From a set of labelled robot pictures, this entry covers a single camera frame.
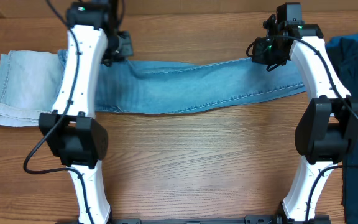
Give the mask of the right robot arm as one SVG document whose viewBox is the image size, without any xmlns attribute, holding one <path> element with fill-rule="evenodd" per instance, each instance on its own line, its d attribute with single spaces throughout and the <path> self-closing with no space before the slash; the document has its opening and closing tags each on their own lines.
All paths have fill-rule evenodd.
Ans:
<svg viewBox="0 0 358 224">
<path fill-rule="evenodd" d="M 309 105 L 295 129 L 300 163 L 290 191 L 275 215 L 248 215 L 247 223 L 330 223 L 329 216 L 316 216 L 315 208 L 334 169 L 343 167 L 358 138 L 358 100 L 341 83 L 329 61 L 323 33 L 307 24 L 301 5 L 278 6 L 263 23 L 267 31 L 248 46 L 253 62 L 271 72 L 288 61 L 300 72 Z"/>
</svg>

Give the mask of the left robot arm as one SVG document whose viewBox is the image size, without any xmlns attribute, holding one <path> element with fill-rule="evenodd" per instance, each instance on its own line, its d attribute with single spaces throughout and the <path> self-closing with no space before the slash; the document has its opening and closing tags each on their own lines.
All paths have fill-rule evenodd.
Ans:
<svg viewBox="0 0 358 224">
<path fill-rule="evenodd" d="M 75 1 L 63 20 L 68 48 L 63 80 L 50 112 L 39 116 L 39 129 L 62 167 L 68 172 L 79 206 L 76 223 L 112 223 L 103 182 L 102 160 L 108 133 L 95 120 L 99 69 L 133 54 L 128 32 L 121 31 L 121 1 Z"/>
</svg>

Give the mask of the medium blue denim jeans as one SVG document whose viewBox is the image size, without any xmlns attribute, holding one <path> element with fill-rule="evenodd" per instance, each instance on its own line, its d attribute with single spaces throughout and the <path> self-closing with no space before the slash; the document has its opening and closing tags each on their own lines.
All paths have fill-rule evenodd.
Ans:
<svg viewBox="0 0 358 224">
<path fill-rule="evenodd" d="M 305 91 L 292 62 L 268 72 L 241 58 L 207 65 L 125 60 L 99 69 L 95 109 L 107 113 L 189 114 L 274 100 Z"/>
</svg>

